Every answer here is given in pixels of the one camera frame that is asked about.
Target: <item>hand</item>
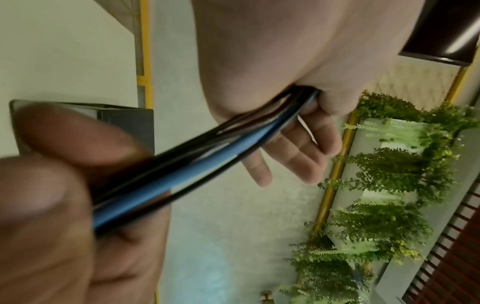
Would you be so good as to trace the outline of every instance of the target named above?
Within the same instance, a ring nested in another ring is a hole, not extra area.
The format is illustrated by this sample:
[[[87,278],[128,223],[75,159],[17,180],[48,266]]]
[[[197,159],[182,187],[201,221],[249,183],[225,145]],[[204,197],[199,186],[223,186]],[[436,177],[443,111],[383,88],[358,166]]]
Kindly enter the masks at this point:
[[[0,303],[150,303],[170,209],[96,241],[88,184],[151,155],[62,108],[24,108],[13,126],[35,155],[0,160]]]
[[[365,84],[401,50],[423,0],[193,0],[198,62],[213,117],[260,107],[290,84],[322,90],[263,149],[317,184],[341,139],[332,115],[352,111]],[[308,133],[311,131],[314,140]],[[260,151],[244,163],[260,186],[272,175]]]

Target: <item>vertical garden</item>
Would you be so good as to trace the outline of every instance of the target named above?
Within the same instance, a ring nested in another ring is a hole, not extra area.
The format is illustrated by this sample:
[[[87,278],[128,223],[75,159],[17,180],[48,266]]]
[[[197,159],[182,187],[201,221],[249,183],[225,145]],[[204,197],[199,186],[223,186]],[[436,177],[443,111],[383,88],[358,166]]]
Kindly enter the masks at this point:
[[[337,157],[334,162],[352,164],[358,172],[318,185],[363,194],[330,212],[325,233],[292,244],[288,260],[299,280],[281,291],[293,303],[367,302],[375,279],[372,263],[424,258],[417,248],[431,229],[422,208],[445,203],[455,183],[451,162],[461,154],[458,134],[480,126],[470,107],[443,104],[424,111],[375,93],[364,93],[354,114],[359,123],[345,128],[363,130],[362,136],[378,140],[379,146],[371,153]],[[362,138],[358,134],[355,140]]]

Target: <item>black wire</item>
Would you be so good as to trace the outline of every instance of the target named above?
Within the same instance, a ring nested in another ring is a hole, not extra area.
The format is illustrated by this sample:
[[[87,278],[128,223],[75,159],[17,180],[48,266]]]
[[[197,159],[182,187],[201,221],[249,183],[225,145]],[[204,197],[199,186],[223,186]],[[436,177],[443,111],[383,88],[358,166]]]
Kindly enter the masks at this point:
[[[272,113],[235,127],[236,124],[250,119],[251,117],[258,115],[258,113],[266,111],[276,102],[291,93],[292,87],[289,87],[272,98],[261,108],[238,116],[179,146],[155,156],[146,162],[136,164],[133,167],[117,173],[105,184],[92,187],[90,192],[94,207],[98,208],[99,206],[108,203],[108,201],[114,197],[124,195],[154,179],[158,179],[168,174],[169,172],[178,170],[202,157],[205,153],[215,149],[217,146],[233,142],[239,137],[251,133],[278,119],[278,117],[287,110],[288,105],[286,103],[282,104]]]
[[[197,182],[187,186],[186,188],[179,190],[178,192],[172,194],[171,196],[155,203],[146,204],[145,206],[139,207],[138,209],[135,209],[126,215],[115,218],[107,222],[106,224],[98,227],[95,230],[96,236],[103,237],[107,234],[115,232],[117,229],[125,225],[128,225],[140,218],[143,218],[151,214],[152,212],[162,209],[163,207],[174,202],[175,200],[187,195],[188,193],[194,191],[195,189],[199,188],[205,183],[211,181],[215,177],[219,176],[220,174],[230,169],[235,164],[239,163],[240,161],[242,161],[243,159],[251,155],[254,151],[256,151],[258,148],[260,148],[262,145],[268,142],[277,133],[277,131],[281,130],[292,118],[295,118],[299,114],[303,106],[305,106],[309,101],[314,99],[319,94],[319,90],[312,87],[299,87],[298,89],[301,90],[300,94],[299,95],[295,94],[295,96],[291,96],[295,98],[295,100],[292,100],[290,102],[287,101],[291,103],[290,105],[291,109],[289,109],[289,111],[287,111],[283,115],[283,117],[279,118],[280,120],[279,125],[274,129],[270,130],[267,134],[265,134],[257,143],[252,145],[250,148],[245,150],[243,153],[239,154],[233,160],[229,161],[228,163],[226,163],[216,171],[210,173],[204,178],[198,180]]]

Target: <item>concrete floor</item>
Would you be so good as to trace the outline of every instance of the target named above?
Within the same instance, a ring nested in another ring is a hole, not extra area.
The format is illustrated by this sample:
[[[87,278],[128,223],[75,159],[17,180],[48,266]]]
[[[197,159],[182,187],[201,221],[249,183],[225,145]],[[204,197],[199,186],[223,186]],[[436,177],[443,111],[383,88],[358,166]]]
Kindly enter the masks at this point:
[[[200,86],[190,2],[151,5],[160,152],[215,123]],[[290,243],[305,240],[303,222],[316,217],[323,191],[302,185],[268,161],[274,174],[268,189],[257,187],[239,165],[174,204],[160,282],[162,304],[259,303],[262,290],[295,282],[294,269],[283,258],[290,256]],[[277,304],[288,302],[277,292],[274,296]]]

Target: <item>bundle of wires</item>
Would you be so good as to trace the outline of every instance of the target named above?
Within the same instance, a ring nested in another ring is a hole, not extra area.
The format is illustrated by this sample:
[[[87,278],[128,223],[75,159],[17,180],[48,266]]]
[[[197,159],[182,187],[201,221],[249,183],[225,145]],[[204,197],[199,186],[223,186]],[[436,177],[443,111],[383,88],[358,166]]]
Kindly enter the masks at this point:
[[[97,237],[163,208],[219,176],[268,142],[291,119],[296,119],[303,106],[318,94],[312,87],[289,87],[260,109],[233,118],[92,189],[93,228]],[[213,169],[171,196],[155,200],[160,194]]]

